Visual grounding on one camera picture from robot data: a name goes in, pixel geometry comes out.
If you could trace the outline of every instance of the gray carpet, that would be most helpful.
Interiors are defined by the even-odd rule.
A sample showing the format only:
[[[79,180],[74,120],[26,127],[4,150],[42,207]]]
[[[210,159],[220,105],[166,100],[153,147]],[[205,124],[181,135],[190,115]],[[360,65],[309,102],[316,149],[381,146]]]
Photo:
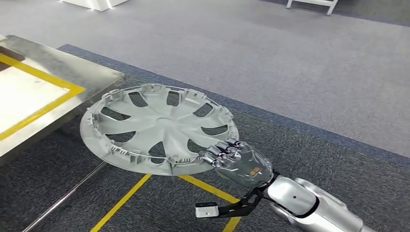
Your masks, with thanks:
[[[261,0],[129,0],[105,12],[0,2],[1,34],[73,44],[410,157],[410,28],[398,25],[408,0],[339,1],[336,12],[347,4],[367,20]]]
[[[163,83],[197,87],[65,45],[61,50],[124,72],[124,87]],[[266,154],[281,173],[316,183],[345,202],[379,232],[410,231],[408,158],[357,142],[271,112],[204,91],[227,106],[241,137]],[[83,145],[79,119],[64,125],[0,169],[0,231],[22,230],[69,190],[99,160]],[[141,174],[104,167],[34,231],[89,231],[140,178]],[[215,172],[194,175],[236,197],[245,189]],[[178,177],[154,176],[105,224],[110,232],[218,232],[226,219],[196,220],[193,204],[217,200]],[[275,217],[265,203],[238,224],[236,232],[295,231]]]

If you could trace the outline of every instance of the black bracket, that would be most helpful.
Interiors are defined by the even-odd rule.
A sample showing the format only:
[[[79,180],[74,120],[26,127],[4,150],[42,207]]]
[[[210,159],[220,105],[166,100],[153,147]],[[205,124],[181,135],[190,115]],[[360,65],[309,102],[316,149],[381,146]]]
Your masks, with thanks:
[[[280,173],[273,170],[273,177],[269,182],[261,182],[257,186],[253,187],[242,197],[238,202],[218,207],[219,216],[216,218],[231,218],[231,217],[243,217],[249,215],[259,204],[262,198],[264,198],[264,190],[269,187]]]

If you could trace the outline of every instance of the robotic arm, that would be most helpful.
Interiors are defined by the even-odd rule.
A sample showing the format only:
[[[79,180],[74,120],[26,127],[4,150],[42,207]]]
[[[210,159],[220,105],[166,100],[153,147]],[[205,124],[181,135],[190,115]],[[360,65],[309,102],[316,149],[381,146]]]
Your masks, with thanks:
[[[225,207],[218,207],[215,202],[195,204],[197,218],[246,216],[265,199],[270,201],[275,214],[305,232],[375,232],[330,193],[304,179],[280,175],[245,142],[229,138],[199,155],[222,177],[250,191],[237,203]]]

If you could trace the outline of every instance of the yellow tape line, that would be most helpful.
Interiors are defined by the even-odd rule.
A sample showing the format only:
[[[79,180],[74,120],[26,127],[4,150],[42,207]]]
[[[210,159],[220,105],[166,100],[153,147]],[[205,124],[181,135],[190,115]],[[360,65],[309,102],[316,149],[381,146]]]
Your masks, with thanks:
[[[63,96],[57,98],[56,100],[52,101],[51,103],[47,104],[45,107],[39,109],[38,111],[34,112],[27,118],[21,120],[20,122],[16,123],[15,125],[11,126],[6,131],[0,133],[0,141],[9,137],[10,135],[16,133],[18,130],[22,129],[23,127],[27,126],[29,123],[35,121],[39,117],[45,115],[46,113],[50,112],[51,110],[55,109],[57,106],[63,104],[70,98],[76,96],[77,94],[83,92],[85,89],[83,87],[74,85],[68,81],[62,80],[56,76],[50,75],[46,72],[33,68],[25,63],[22,63],[18,60],[15,60],[11,57],[6,56],[5,54],[0,54],[0,62],[3,62],[9,66],[13,66],[23,72],[31,74],[37,78],[40,78],[44,81],[52,83],[60,88],[67,88],[70,91],[64,94]]]
[[[226,200],[230,203],[235,203],[235,202],[239,201],[238,198],[233,197],[230,194],[228,194],[228,193],[226,193],[222,190],[219,190],[216,187],[214,187],[212,185],[209,185],[209,184],[205,183],[202,180],[198,180],[197,178],[194,178],[190,175],[180,175],[179,177],[186,180],[186,181],[188,181],[188,182],[190,182],[193,185],[196,185],[196,186],[202,188],[205,191],[208,191],[208,192],[210,192],[214,195],[217,195],[218,197],[220,197],[220,198],[222,198],[222,199],[224,199],[224,200]]]
[[[141,178],[138,183],[134,185],[134,187],[125,194],[121,200],[118,201],[116,205],[103,217],[101,220],[91,229],[91,232],[97,232],[103,225],[119,210],[123,204],[151,177],[151,174],[146,174],[144,177]]]
[[[214,187],[212,185],[209,185],[209,184],[205,183],[202,180],[198,180],[195,177],[192,177],[190,175],[180,175],[179,177],[186,180],[186,181],[188,181],[188,182],[190,182],[193,185],[196,185],[196,186],[200,187],[201,189],[203,189],[205,191],[208,191],[208,192],[210,192],[214,195],[217,195],[218,197],[220,197],[220,198],[222,198],[222,199],[224,199],[224,200],[226,200],[230,203],[235,203],[235,202],[239,201],[238,198],[236,198],[236,197],[234,197],[234,196],[232,196],[232,195],[230,195],[230,194],[228,194],[228,193],[226,193],[226,192],[224,192],[220,189],[217,189],[216,187]],[[228,223],[226,223],[225,228],[223,228],[222,232],[232,232],[232,231],[234,231],[234,229],[235,229],[236,225],[239,223],[240,219],[241,219],[241,217],[235,217],[235,218],[232,217],[228,221]]]
[[[239,223],[241,220],[241,217],[231,217],[229,219],[228,223],[226,223],[225,228],[223,228],[222,232],[232,232],[234,231],[236,225]]]

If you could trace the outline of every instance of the stainless steel table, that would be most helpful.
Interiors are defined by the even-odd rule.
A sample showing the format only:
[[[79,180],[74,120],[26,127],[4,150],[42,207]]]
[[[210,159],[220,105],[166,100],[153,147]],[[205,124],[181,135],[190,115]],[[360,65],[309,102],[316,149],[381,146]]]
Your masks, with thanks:
[[[85,111],[123,73],[17,36],[0,36],[0,166]],[[106,163],[33,221],[33,229]]]

